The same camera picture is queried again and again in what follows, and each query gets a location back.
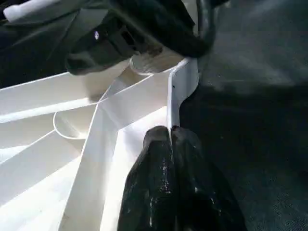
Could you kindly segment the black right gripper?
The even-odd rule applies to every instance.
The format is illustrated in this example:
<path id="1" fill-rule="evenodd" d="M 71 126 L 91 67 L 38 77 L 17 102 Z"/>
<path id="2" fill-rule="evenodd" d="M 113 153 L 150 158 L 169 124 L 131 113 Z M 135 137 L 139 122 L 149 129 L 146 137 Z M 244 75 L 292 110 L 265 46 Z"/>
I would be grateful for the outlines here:
<path id="1" fill-rule="evenodd" d="M 212 6 L 196 1 L 198 33 L 180 0 L 110 0 L 108 7 L 124 22 L 107 21 L 81 37 L 65 59 L 73 75 L 106 70 L 133 55 L 145 54 L 161 44 L 190 58 L 206 54 L 212 45 Z"/>

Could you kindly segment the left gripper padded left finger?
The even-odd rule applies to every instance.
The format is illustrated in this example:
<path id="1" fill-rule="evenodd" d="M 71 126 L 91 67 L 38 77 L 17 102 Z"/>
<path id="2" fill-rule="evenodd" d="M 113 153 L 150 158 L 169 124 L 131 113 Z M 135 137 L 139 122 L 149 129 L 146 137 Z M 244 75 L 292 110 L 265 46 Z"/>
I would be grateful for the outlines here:
<path id="1" fill-rule="evenodd" d="M 118 219 L 120 231 L 173 231 L 177 182 L 169 131 L 149 129 L 125 182 Z"/>

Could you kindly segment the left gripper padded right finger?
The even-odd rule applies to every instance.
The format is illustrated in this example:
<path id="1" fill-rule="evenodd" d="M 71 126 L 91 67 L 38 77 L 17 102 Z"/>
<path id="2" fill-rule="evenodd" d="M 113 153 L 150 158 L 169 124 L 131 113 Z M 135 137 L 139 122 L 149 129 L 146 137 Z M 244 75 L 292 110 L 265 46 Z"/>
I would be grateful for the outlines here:
<path id="1" fill-rule="evenodd" d="M 198 136 L 173 127 L 171 139 L 179 184 L 182 231 L 245 231 L 244 215 L 222 172 L 203 150 Z"/>

